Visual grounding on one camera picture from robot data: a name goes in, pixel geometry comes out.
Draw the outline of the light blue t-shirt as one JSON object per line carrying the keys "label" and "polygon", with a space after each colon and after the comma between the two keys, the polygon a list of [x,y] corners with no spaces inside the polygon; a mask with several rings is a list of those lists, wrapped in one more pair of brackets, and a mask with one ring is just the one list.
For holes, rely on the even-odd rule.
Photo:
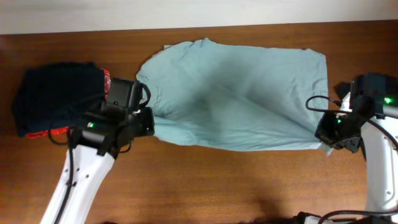
{"label": "light blue t-shirt", "polygon": [[326,108],[326,57],[311,49],[223,45],[209,39],[167,45],[136,78],[148,86],[155,136],[180,146],[229,151],[318,149]]}

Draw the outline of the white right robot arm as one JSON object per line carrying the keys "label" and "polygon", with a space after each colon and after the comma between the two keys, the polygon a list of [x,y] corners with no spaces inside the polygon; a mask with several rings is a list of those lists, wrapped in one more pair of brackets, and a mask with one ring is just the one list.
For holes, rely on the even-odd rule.
{"label": "white right robot arm", "polygon": [[294,223],[397,223],[397,78],[357,76],[338,110],[323,110],[315,137],[332,149],[362,151],[366,158],[365,210],[319,216],[300,212]]}

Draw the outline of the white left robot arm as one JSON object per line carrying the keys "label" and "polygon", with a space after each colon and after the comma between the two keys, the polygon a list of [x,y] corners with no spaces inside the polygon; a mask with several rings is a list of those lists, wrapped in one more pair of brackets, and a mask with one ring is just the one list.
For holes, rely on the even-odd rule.
{"label": "white left robot arm", "polygon": [[116,159],[136,138],[154,135],[150,107],[86,112],[68,131],[65,163],[42,223],[84,223]]}

